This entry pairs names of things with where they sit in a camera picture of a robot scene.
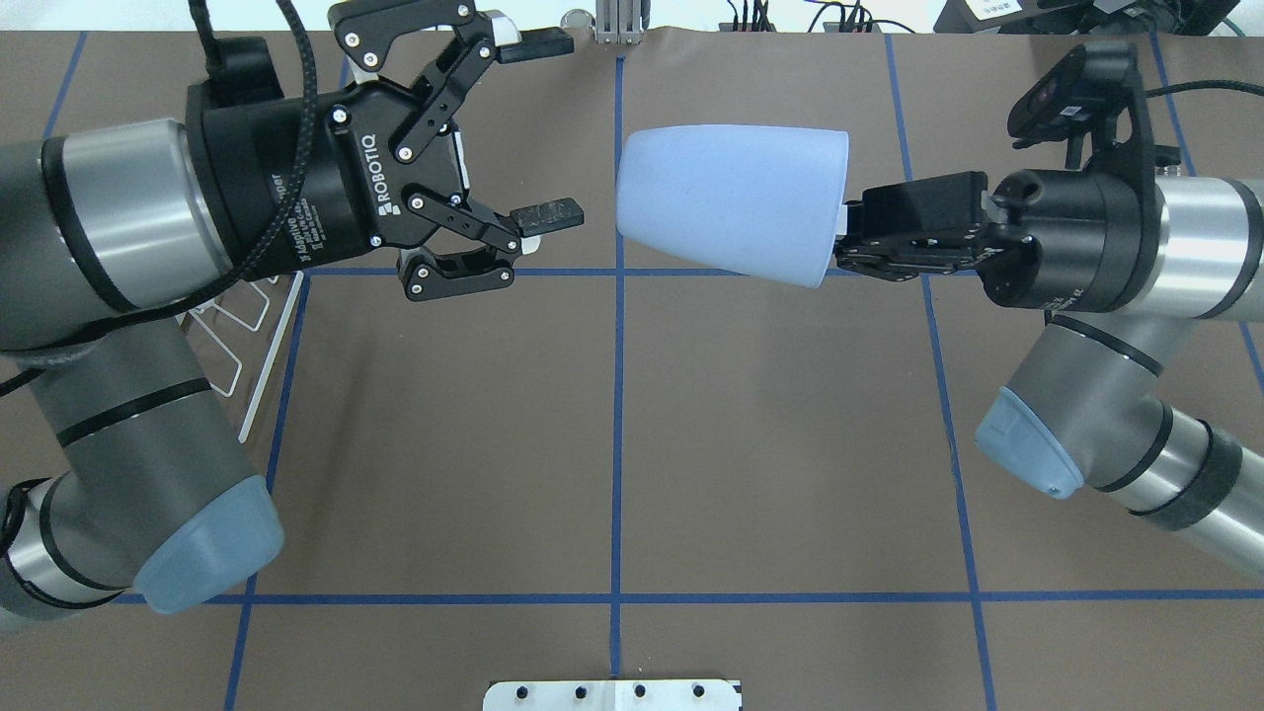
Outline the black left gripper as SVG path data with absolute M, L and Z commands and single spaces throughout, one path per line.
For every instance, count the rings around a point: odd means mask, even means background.
M 514 261 L 544 235 L 581 226 L 571 197 L 497 214 L 469 195 L 453 116 L 493 65 L 573 54 L 559 27 L 520 32 L 474 1 L 348 1 L 327 23 L 356 82 L 284 97 L 262 38 L 214 40 L 207 80 L 190 90 L 198 178 L 240 280 L 262 280 L 401 249 L 415 302 L 514 283 Z M 410 85 L 383 76 L 399 37 L 449 28 L 451 40 Z M 450 256 L 439 229 L 478 244 Z

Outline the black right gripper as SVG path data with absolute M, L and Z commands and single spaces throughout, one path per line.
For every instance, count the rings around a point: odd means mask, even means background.
M 988 218 L 996 225 L 980 228 Z M 846 202 L 841 269 L 890 282 L 980 275 L 1011 309 L 1103 312 L 1138 273 L 1141 199 L 1117 175 L 1020 170 L 988 189 L 983 171 L 866 189 Z

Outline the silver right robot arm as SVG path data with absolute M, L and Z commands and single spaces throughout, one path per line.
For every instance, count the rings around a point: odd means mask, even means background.
M 1024 170 L 962 172 L 846 206 L 842 269 L 969 269 L 988 300 L 1044 315 L 975 433 L 1050 497 L 1090 487 L 1152 528 L 1261 576 L 1261 455 L 1154 393 L 1205 320 L 1261 320 L 1261 183 Z

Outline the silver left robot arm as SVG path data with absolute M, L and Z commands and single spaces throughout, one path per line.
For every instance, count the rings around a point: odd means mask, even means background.
M 412 301 L 514 282 L 573 199 L 497 214 L 470 197 L 455 114 L 493 65 L 573 53 L 473 1 L 348 1 L 327 19 L 351 83 L 320 94 L 279 3 L 302 94 L 259 37 L 221 38 L 190 3 L 207 76 L 185 120 L 3 148 L 3 356 L 70 463 L 3 495 L 3 631 L 126 591 L 177 614 L 265 567 L 284 540 L 178 316 L 246 280 L 399 250 Z

